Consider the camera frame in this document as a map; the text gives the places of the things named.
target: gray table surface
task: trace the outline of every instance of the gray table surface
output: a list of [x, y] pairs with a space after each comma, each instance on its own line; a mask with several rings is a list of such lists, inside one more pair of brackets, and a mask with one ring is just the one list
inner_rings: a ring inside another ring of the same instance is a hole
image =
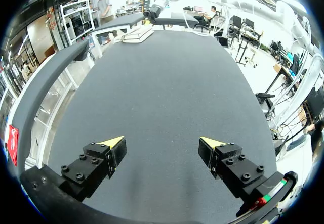
[[[197, 19], [195, 19], [193, 16], [186, 13], [185, 16], [190, 28], [198, 24]], [[156, 18], [155, 22], [153, 22], [153, 24], [154, 25], [172, 24], [172, 25], [179, 25], [184, 27], [187, 26], [182, 13], [171, 13], [171, 17], [169, 18], [158, 17]]]
[[96, 31], [100, 31], [103, 29], [107, 29], [107, 28], [114, 28], [114, 27], [118, 27], [118, 26], [133, 26], [134, 24], [138, 23], [139, 21], [143, 20], [145, 17], [142, 13], [133, 13], [133, 14], [128, 14], [125, 16], [120, 16], [115, 18], [114, 20], [111, 20], [108, 23], [102, 24], [101, 26], [99, 26], [98, 28], [92, 30], [91, 32], [96, 32]]
[[264, 114], [231, 56], [213, 37], [155, 31], [109, 47], [63, 115], [49, 167], [60, 172], [92, 141], [125, 136], [128, 153], [85, 204], [155, 222], [224, 223], [242, 204], [198, 155], [200, 136], [234, 141], [265, 175], [276, 171]]

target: seated person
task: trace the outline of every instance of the seated person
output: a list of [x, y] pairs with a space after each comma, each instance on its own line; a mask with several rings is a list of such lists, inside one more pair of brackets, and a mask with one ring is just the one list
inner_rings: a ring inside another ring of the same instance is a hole
[[198, 20], [198, 25], [207, 25], [208, 21], [216, 16], [216, 7], [211, 6], [211, 11], [206, 14], [201, 14], [201, 16], [193, 16]]
[[311, 124], [304, 129], [304, 135], [300, 136], [297, 140], [291, 142], [287, 146], [287, 151], [290, 151], [303, 143], [305, 141], [305, 135], [310, 134], [311, 136], [311, 146], [313, 152], [313, 161], [322, 152], [322, 142], [323, 142], [323, 130], [324, 130], [324, 120], [318, 121], [316, 124]]

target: monitor screen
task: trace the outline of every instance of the monitor screen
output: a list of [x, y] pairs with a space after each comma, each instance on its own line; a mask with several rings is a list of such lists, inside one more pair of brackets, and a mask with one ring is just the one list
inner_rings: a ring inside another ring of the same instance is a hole
[[241, 28], [241, 18], [234, 15], [233, 16], [233, 25], [238, 28]]
[[202, 12], [203, 8], [202, 7], [198, 7], [198, 6], [194, 6], [193, 8], [196, 12]]
[[245, 19], [245, 24], [247, 25], [247, 26], [249, 26], [249, 27], [251, 27], [251, 28], [253, 28], [254, 27], [254, 22], [252, 22], [251, 20], [249, 20], [249, 19]]

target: screw head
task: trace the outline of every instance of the screw head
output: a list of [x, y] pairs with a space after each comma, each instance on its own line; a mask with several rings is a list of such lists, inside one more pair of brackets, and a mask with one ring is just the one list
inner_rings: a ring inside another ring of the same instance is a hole
[[92, 164], [97, 164], [98, 162], [99, 162], [98, 158], [94, 157], [94, 158], [91, 159]]
[[264, 166], [260, 165], [257, 167], [257, 172], [263, 172], [264, 171]]
[[233, 162], [234, 162], [234, 160], [232, 158], [228, 158], [226, 161], [227, 165], [232, 165]]
[[80, 160], [84, 161], [86, 158], [87, 158], [87, 157], [86, 157], [85, 154], [81, 154], [81, 155], [80, 155]]
[[239, 156], [238, 158], [239, 158], [239, 160], [241, 160], [241, 161], [242, 161], [242, 160], [244, 160], [244, 159], [245, 159], [245, 155], [244, 155], [244, 154], [241, 154], [241, 155], [240, 155], [240, 156]]
[[38, 184], [37, 184], [36, 182], [33, 182], [33, 183], [32, 183], [32, 188], [33, 188], [33, 190], [36, 190], [37, 187], [38, 187]]
[[83, 174], [82, 173], [77, 173], [76, 175], [75, 175], [75, 178], [76, 178], [76, 180], [78, 180], [78, 181], [82, 181], [85, 177], [83, 176]]
[[249, 179], [250, 179], [250, 174], [247, 172], [247, 173], [244, 173], [243, 175], [242, 175], [242, 180], [243, 181], [248, 181]]
[[69, 172], [69, 168], [66, 165], [61, 166], [62, 172]]

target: white wall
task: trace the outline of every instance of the white wall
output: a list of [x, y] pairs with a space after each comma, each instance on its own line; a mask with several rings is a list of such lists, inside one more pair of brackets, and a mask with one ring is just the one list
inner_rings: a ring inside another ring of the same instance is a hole
[[46, 15], [43, 15], [27, 26], [29, 40], [39, 62], [46, 58], [44, 52], [54, 44], [45, 25], [46, 19]]

